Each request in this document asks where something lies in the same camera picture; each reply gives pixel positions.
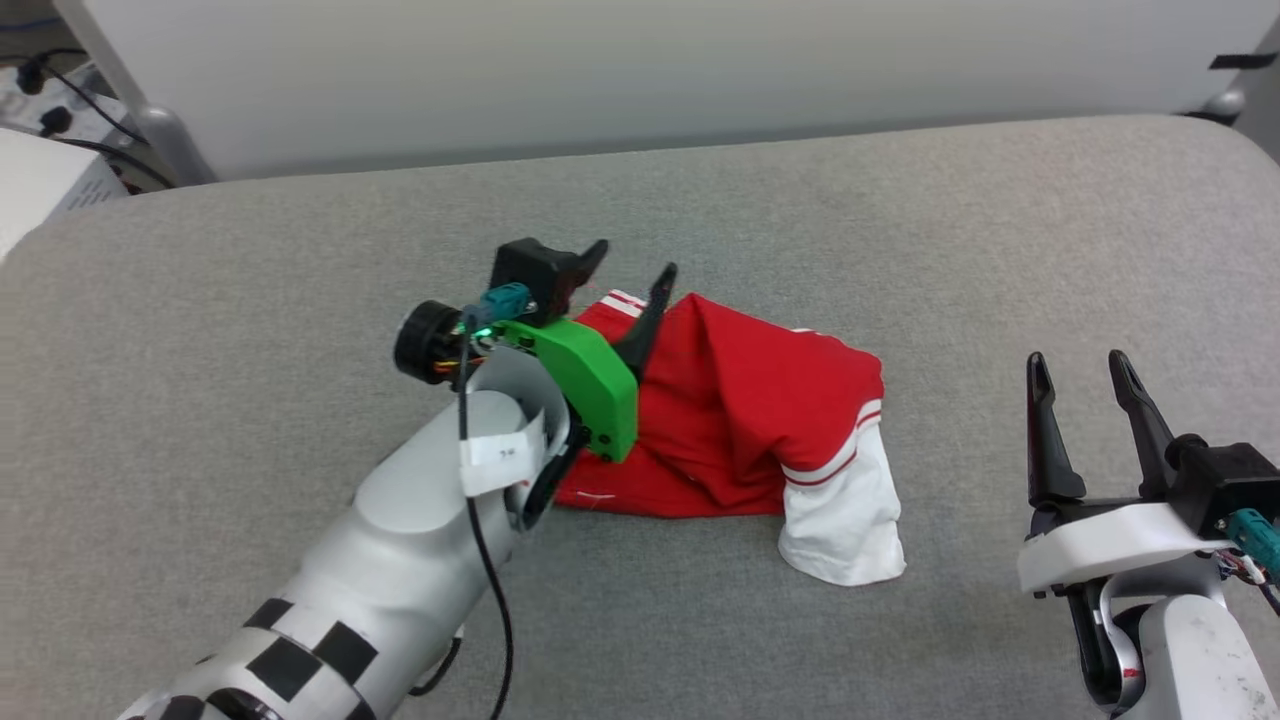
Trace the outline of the white box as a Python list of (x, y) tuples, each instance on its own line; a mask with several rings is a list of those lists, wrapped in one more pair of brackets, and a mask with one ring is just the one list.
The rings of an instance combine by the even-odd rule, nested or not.
[(0, 263), (50, 219), (127, 196), (96, 152), (0, 127)]

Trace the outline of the large white partition panel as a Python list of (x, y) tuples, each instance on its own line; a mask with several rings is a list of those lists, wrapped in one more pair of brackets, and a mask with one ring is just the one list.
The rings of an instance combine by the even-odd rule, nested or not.
[(1280, 0), (54, 0), (219, 182), (1201, 109)]

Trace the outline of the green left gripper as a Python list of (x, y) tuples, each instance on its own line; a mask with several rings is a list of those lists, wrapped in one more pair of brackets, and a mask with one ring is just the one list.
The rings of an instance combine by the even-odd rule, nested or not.
[[(609, 241), (596, 240), (573, 255), (571, 292), (593, 278), (608, 251)], [(498, 370), (499, 352), (512, 350), (550, 377), (553, 395), (575, 411), (588, 450), (605, 462), (622, 462), (637, 441), (639, 384), (677, 277), (678, 265), (667, 263), (649, 290), (646, 306), (612, 346), (593, 328), (564, 318), (544, 327), (516, 319), (479, 325), (479, 301), (463, 309), (426, 301), (403, 320), (393, 361), (406, 375), (461, 391), (476, 386), (481, 370)]]

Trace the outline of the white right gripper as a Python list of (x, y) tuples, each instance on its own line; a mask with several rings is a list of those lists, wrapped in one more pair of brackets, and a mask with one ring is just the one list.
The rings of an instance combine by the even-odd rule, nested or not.
[[(1165, 501), (1176, 479), (1165, 457), (1174, 436), (1124, 351), (1108, 352), (1108, 372), (1140, 464), (1139, 497)], [(1085, 497), (1085, 482), (1070, 462), (1055, 398), (1044, 355), (1032, 352), (1027, 359), (1027, 489), (1028, 503), (1037, 510), (1018, 553), (1021, 593), (1061, 594), (1101, 582), (1106, 597), (1221, 598), (1219, 553), (1234, 551), (1231, 541), (1199, 537), (1167, 503), (1075, 503)]]

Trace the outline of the red and white garment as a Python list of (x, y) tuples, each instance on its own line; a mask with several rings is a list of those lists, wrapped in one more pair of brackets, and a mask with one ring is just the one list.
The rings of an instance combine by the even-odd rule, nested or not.
[(561, 506), (643, 518), (771, 515), (797, 571), (842, 587), (906, 569), (881, 433), (883, 364), (691, 293), (664, 315), (622, 462), (584, 455)]

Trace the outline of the grey side partition panel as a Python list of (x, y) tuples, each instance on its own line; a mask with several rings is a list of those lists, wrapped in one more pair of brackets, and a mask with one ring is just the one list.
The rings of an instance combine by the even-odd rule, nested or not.
[(1245, 105), (1233, 128), (1244, 135), (1280, 165), (1280, 18), (1258, 47), (1276, 53), (1276, 60), (1261, 70), (1243, 70), (1234, 85), (1245, 95)]

